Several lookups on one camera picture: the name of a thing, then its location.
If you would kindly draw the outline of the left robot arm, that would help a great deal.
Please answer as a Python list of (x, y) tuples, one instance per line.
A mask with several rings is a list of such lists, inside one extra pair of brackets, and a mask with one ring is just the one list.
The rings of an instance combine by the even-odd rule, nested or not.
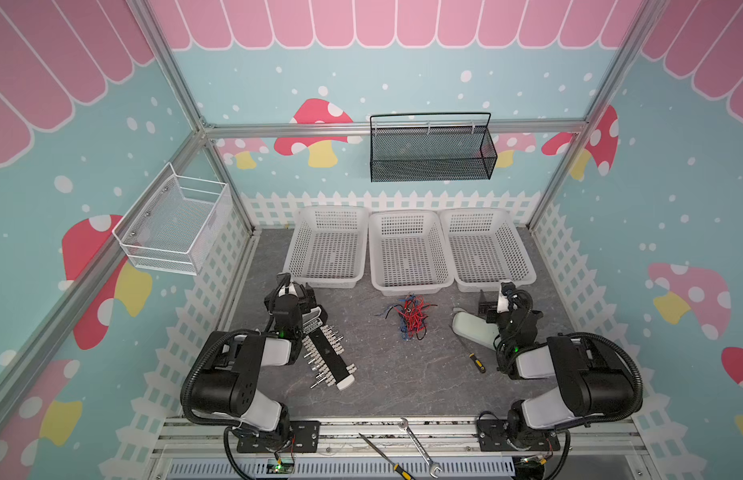
[(265, 367), (296, 363), (305, 337), (304, 315), (315, 306), (310, 290), (282, 273), (265, 298), (269, 319), (263, 331), (210, 334), (181, 389), (185, 418), (279, 445), (290, 440), (289, 410), (259, 390), (260, 375)]

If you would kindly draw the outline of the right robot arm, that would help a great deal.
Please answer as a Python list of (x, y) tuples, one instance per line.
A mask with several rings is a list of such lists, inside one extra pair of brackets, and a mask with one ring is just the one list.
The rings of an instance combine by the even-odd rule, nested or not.
[(511, 406), (503, 432), (495, 436), (509, 447), (549, 447), (559, 432), (625, 420), (643, 406), (641, 371), (623, 347), (589, 332), (537, 340), (543, 312), (515, 284), (501, 284), (495, 302), (481, 296), (479, 318), (497, 326), (491, 342), (497, 371), (513, 380), (557, 382), (552, 390)]

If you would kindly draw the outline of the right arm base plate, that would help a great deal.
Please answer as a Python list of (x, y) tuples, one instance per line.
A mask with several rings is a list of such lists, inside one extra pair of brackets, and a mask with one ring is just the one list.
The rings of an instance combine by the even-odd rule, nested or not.
[(558, 452), (561, 443), (551, 431), (533, 430), (523, 419), (499, 418), (485, 411), (475, 418), (475, 431), (481, 452)]

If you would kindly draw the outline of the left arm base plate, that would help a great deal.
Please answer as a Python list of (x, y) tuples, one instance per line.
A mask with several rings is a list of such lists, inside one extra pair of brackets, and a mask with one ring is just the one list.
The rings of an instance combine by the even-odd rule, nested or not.
[(319, 421), (300, 420), (292, 421), (289, 427), (281, 425), (274, 432), (262, 432), (259, 436), (247, 433), (238, 439), (236, 451), (241, 454), (316, 453), (321, 427)]

